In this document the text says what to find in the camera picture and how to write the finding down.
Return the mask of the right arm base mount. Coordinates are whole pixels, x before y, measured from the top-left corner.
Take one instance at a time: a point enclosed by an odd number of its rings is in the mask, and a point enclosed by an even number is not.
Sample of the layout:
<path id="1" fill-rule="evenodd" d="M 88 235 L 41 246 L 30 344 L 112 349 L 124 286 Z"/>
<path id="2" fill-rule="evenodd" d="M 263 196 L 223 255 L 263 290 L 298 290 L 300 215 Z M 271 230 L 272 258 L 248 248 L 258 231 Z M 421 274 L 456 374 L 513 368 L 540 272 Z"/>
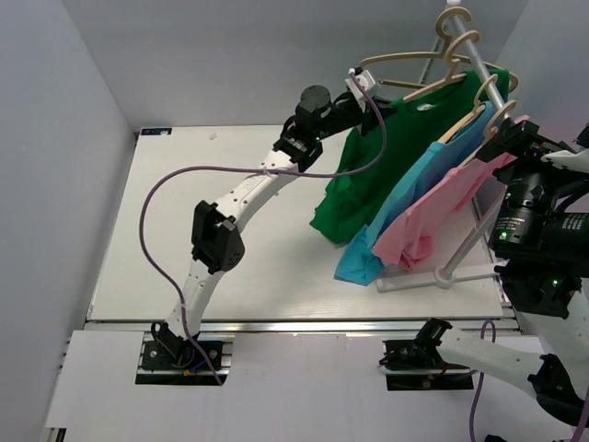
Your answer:
<path id="1" fill-rule="evenodd" d="M 444 332 L 452 325 L 429 319 L 412 340 L 383 341 L 379 367 L 384 371 L 388 391 L 473 390 L 469 368 L 446 363 L 437 351 Z"/>

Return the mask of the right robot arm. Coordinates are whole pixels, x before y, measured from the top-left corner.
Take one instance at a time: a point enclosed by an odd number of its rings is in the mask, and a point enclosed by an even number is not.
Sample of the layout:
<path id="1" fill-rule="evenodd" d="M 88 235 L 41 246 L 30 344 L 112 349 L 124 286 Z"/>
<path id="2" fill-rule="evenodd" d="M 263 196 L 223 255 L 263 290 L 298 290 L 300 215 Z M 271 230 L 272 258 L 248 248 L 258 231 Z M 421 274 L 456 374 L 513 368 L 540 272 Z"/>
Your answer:
<path id="1" fill-rule="evenodd" d="M 588 215 L 567 209 L 588 193 L 588 153 L 511 118 L 477 157 L 490 161 L 501 153 L 514 161 L 493 173 L 506 186 L 489 241 L 506 263 L 495 271 L 514 310 L 551 350 L 518 352 L 430 320 L 434 334 L 415 344 L 415 354 L 425 366 L 467 366 L 524 391 L 549 415 L 575 427 L 578 439 L 588 426 L 588 300 L 582 288 Z"/>

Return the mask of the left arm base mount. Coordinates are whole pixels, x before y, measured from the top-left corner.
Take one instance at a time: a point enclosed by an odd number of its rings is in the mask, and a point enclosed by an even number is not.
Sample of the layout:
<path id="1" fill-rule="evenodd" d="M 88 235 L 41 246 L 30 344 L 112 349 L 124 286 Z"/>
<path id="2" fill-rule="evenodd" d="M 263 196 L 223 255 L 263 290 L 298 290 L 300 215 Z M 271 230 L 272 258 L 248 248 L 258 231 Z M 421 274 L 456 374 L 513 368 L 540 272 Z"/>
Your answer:
<path id="1" fill-rule="evenodd" d="M 220 387 L 231 366 L 233 339 L 176 336 L 163 322 L 153 322 L 144 335 L 135 375 L 136 385 Z"/>

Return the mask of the green t shirt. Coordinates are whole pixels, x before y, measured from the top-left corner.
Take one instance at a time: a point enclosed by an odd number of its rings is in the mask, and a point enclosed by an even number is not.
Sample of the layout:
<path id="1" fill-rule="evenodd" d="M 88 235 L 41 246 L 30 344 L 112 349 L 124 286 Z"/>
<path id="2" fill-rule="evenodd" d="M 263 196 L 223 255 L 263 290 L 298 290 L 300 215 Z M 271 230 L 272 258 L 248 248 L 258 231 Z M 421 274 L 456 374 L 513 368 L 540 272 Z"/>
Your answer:
<path id="1" fill-rule="evenodd" d="M 370 224 L 389 193 L 427 147 L 473 108 L 479 76 L 466 77 L 419 99 L 392 103 L 385 118 L 387 147 L 369 170 L 332 179 L 309 225 L 335 245 L 348 243 Z"/>

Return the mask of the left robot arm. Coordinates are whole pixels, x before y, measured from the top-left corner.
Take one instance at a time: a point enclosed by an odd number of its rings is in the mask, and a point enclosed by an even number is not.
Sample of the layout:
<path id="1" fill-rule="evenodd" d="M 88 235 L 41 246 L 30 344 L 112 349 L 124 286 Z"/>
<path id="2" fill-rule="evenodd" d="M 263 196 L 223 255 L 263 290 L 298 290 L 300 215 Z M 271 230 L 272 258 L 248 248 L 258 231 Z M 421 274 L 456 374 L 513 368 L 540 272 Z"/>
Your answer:
<path id="1" fill-rule="evenodd" d="M 357 126 L 363 134 L 383 126 L 396 112 L 392 103 L 369 99 L 354 85 L 332 99 L 323 86 L 307 87 L 294 115 L 257 169 L 212 203 L 201 201 L 193 212 L 191 265 L 184 285 L 175 288 L 179 302 L 161 324 L 152 326 L 163 356 L 175 367 L 188 365 L 202 316 L 218 282 L 245 255 L 241 233 L 248 221 L 283 187 L 305 176 L 322 154 L 324 139 Z"/>

